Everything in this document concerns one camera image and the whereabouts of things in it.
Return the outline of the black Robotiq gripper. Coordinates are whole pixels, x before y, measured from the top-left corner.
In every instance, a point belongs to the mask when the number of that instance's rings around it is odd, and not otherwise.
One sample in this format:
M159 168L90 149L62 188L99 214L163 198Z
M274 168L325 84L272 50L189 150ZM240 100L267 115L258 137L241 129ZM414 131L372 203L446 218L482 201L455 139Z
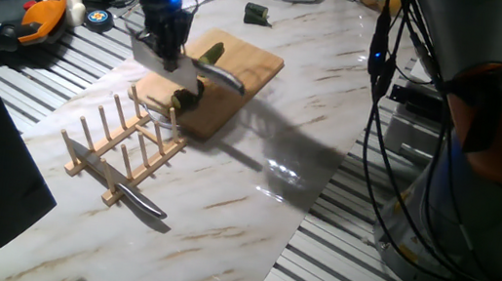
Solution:
M145 28L139 31L137 52L163 60L168 72L177 70L181 45L189 36L194 13L182 7L183 0L139 0L145 17Z

